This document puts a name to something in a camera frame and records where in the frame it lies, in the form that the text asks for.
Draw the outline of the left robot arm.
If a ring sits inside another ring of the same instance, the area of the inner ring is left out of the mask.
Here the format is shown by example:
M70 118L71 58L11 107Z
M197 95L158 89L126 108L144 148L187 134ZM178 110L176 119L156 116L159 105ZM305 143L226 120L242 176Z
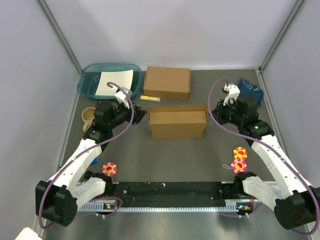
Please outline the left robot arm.
M116 139L113 129L127 122L138 124L147 111L129 102L117 106L100 101L93 112L93 120L83 138L63 167L49 180L41 180L35 187L35 212L61 226L68 226L82 206L95 197L109 198L114 191L112 178L88 170L97 158Z

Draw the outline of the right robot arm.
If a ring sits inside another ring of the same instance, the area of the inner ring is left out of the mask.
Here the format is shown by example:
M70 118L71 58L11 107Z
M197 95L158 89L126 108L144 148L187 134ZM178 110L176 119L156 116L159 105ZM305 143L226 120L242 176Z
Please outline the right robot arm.
M286 230L314 223L312 235L320 226L320 189L313 187L282 150L270 125L259 118L256 100L249 95L220 99L209 112L215 123L237 127L234 135L244 138L260 157L277 186L261 180L253 172L240 172L235 177L233 192L239 198L252 195L268 206Z

